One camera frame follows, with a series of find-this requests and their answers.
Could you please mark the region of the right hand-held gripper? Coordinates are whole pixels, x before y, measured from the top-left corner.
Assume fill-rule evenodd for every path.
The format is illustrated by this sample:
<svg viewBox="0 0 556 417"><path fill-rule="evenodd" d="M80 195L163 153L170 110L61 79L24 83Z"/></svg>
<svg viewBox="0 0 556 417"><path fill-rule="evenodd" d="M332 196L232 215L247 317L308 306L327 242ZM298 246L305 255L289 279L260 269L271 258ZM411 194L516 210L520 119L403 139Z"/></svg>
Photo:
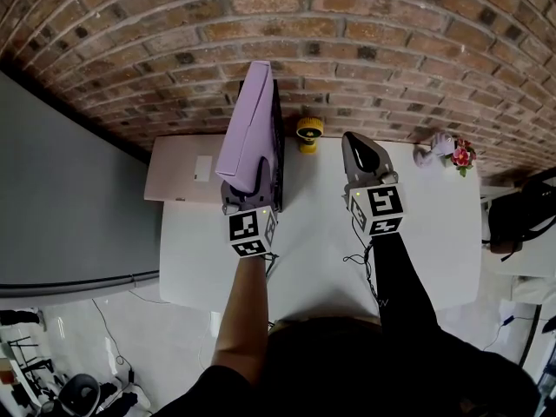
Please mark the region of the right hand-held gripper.
<svg viewBox="0 0 556 417"><path fill-rule="evenodd" d="M347 177L344 200L355 225L367 236L397 232L406 208L389 154L377 142L353 132L343 135L341 148Z"/></svg>

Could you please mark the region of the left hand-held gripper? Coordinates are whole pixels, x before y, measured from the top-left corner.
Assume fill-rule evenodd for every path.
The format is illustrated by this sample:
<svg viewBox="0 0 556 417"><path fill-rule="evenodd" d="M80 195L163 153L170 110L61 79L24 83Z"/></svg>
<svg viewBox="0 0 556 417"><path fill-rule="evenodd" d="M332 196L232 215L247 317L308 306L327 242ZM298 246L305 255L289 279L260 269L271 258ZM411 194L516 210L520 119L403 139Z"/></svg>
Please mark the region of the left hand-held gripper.
<svg viewBox="0 0 556 417"><path fill-rule="evenodd" d="M278 221L275 214L275 165L261 157L255 192L242 193L229 183L221 186L222 211L227 218L229 246L240 258L269 255Z"/></svg>

